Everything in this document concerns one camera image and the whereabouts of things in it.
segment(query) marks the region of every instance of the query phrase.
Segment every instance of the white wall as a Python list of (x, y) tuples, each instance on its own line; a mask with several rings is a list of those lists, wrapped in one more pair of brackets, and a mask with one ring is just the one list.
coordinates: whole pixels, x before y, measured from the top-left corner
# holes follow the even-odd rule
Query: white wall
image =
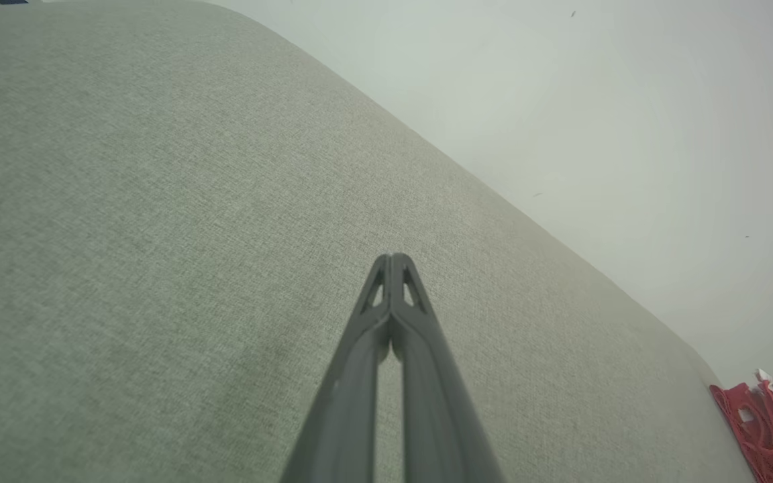
[(502, 193), (726, 385), (773, 374), (773, 1), (214, 3)]

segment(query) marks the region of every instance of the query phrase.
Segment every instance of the textured fabric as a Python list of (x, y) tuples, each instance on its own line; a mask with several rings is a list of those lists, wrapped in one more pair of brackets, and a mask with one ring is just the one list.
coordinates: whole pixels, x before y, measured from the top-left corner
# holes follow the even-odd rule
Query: textured fabric
[[(0, 481), (271, 481), (416, 261), (511, 481), (752, 480), (690, 348), (334, 73), (198, 3), (0, 7)], [(377, 476), (401, 479), (399, 363)]]

